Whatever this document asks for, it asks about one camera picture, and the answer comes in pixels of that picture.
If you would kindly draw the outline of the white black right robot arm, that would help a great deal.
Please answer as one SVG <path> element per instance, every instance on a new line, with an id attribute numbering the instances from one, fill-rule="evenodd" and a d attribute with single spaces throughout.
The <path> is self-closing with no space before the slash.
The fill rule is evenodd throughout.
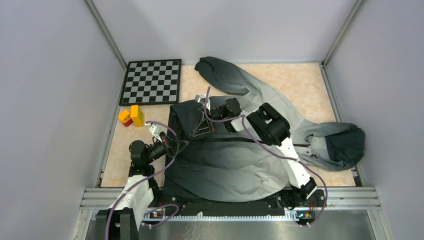
<path id="1" fill-rule="evenodd" d="M 241 110 L 239 101 L 234 97 L 227 99 L 223 105 L 211 108 L 209 98 L 196 95 L 196 102 L 202 104 L 200 117 L 192 136 L 214 132 L 214 124 L 223 123 L 230 133 L 248 132 L 245 121 L 260 138 L 257 142 L 268 146 L 277 146 L 281 152 L 283 166 L 288 174 L 294 202 L 299 206 L 307 206 L 314 198 L 318 189 L 316 181 L 306 171 L 304 164 L 295 151 L 291 139 L 290 124 L 269 103 L 263 103 L 257 110 L 250 113 Z"/>

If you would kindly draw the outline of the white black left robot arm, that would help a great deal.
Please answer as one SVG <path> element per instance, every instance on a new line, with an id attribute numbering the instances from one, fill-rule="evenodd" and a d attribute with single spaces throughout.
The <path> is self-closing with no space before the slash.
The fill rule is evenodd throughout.
<path id="1" fill-rule="evenodd" d="M 159 173 L 151 163 L 162 156 L 175 158 L 189 143 L 171 138 L 164 132 L 153 137 L 152 144 L 142 140 L 133 141 L 128 150 L 131 165 L 125 187 L 117 199 L 95 217 L 94 238 L 96 240 L 138 240 L 143 219 L 150 215 L 148 207 L 154 207 L 158 219 L 164 218 L 162 192 L 154 179 Z"/>

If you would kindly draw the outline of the grey gradient zip jacket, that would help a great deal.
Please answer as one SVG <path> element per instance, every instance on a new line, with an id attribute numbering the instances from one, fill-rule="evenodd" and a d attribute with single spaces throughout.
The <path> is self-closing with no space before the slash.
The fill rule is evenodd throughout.
<path id="1" fill-rule="evenodd" d="M 264 103 L 275 108 L 290 125 L 290 136 L 301 162 L 329 171 L 352 168 L 364 156 L 364 131 L 352 123 L 307 120 L 277 89 L 235 64 L 212 56 L 202 57 L 195 70 L 224 92 L 211 96 L 211 107 L 236 98 L 245 112 Z M 253 129 L 231 133 L 223 123 L 198 137 L 191 133 L 202 104 L 189 100 L 170 107 L 168 124 L 180 141 L 189 141 L 165 171 L 166 195 L 219 202 L 261 200 L 282 190 L 288 173 L 276 146 L 263 149 Z"/>

